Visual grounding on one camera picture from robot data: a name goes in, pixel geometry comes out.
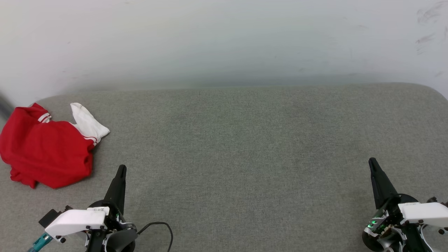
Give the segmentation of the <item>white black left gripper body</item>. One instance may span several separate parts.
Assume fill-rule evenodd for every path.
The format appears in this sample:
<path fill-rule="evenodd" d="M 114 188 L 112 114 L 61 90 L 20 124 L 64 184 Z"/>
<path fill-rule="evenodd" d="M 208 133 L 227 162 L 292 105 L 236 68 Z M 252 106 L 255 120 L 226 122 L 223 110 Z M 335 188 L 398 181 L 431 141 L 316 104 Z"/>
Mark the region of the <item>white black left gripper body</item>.
<path fill-rule="evenodd" d="M 123 214 L 111 202 L 94 202 L 87 209 L 63 212 L 47 228 L 60 243 L 66 236 L 77 233 L 85 239 L 85 252 L 134 252 L 137 228 L 125 221 Z"/>

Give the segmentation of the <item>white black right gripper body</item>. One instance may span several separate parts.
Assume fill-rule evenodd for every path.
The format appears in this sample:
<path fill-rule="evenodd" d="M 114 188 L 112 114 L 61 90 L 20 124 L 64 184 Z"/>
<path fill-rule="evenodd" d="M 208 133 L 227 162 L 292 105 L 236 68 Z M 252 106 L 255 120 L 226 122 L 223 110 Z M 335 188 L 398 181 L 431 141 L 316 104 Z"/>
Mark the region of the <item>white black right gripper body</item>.
<path fill-rule="evenodd" d="M 448 207 L 431 198 L 417 202 L 398 194 L 393 210 L 379 209 L 363 231 L 363 243 L 373 252 L 441 252 L 425 238 L 424 230 L 432 226 L 441 235 L 448 233 Z"/>

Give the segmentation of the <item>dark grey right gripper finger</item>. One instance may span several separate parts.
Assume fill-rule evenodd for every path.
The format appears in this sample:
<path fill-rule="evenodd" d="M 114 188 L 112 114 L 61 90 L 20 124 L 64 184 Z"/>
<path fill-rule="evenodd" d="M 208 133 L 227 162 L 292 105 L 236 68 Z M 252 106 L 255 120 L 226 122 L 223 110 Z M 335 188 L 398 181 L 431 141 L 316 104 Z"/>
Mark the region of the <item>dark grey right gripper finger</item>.
<path fill-rule="evenodd" d="M 393 210 L 400 199 L 397 190 L 376 158 L 371 157 L 369 159 L 369 168 L 376 209 Z"/>

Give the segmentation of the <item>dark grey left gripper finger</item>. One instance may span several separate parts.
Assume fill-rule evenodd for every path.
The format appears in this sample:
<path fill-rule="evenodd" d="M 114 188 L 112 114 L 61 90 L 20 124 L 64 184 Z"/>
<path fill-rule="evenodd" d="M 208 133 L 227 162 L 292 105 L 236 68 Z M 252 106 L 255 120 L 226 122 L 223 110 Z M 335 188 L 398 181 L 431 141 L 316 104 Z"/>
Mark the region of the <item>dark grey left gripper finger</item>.
<path fill-rule="evenodd" d="M 104 197 L 104 200 L 114 204 L 121 214 L 124 214 L 126 172 L 127 167 L 125 165 L 120 165 L 118 167 L 117 173 L 112 179 Z"/>

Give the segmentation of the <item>red and white shirt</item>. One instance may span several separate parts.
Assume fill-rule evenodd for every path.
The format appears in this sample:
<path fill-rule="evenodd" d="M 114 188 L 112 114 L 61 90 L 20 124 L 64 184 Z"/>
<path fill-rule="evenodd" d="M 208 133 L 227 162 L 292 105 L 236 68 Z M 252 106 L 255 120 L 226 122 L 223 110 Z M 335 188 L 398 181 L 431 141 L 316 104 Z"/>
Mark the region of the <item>red and white shirt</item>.
<path fill-rule="evenodd" d="M 93 149 L 110 130 L 80 103 L 70 107 L 74 124 L 53 121 L 37 103 L 13 110 L 0 133 L 0 158 L 12 181 L 57 189 L 91 175 Z"/>

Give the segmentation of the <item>grey fabric sofa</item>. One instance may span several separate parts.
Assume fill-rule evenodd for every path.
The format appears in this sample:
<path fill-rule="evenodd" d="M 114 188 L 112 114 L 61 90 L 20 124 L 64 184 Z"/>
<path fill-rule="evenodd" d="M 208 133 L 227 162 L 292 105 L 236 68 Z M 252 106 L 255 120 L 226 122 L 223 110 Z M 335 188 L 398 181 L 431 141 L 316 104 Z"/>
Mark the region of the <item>grey fabric sofa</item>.
<path fill-rule="evenodd" d="M 368 159 L 399 193 L 448 200 L 448 100 L 416 84 L 88 92 L 38 101 L 57 121 L 84 105 L 110 129 L 92 176 L 31 189 L 0 161 L 0 252 L 27 252 L 50 209 L 103 199 L 127 166 L 125 220 L 168 222 L 171 252 L 370 252 Z"/>

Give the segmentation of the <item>dark grey baseboard strip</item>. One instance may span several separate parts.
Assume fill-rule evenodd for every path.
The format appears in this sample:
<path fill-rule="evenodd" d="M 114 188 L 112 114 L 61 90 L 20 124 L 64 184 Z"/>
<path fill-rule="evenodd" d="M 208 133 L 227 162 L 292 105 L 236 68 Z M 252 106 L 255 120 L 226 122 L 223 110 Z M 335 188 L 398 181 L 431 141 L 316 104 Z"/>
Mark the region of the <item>dark grey baseboard strip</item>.
<path fill-rule="evenodd" d="M 8 120 L 14 109 L 15 107 L 7 99 L 4 92 L 0 90 L 0 118 L 4 119 L 5 121 Z"/>

